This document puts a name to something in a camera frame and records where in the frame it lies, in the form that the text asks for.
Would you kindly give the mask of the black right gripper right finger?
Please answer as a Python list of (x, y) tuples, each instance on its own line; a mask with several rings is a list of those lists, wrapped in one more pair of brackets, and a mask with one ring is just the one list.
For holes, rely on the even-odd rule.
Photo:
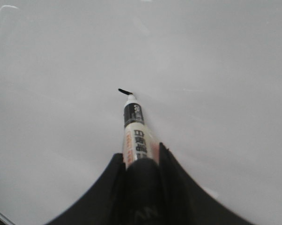
[(163, 143), (159, 143), (159, 171), (171, 225), (251, 224), (201, 188)]

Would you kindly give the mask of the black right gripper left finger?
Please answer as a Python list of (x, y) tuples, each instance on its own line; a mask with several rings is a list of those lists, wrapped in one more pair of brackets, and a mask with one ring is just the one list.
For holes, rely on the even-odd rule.
[(119, 225), (119, 196), (125, 165), (121, 153), (111, 158), (94, 185), (49, 225)]

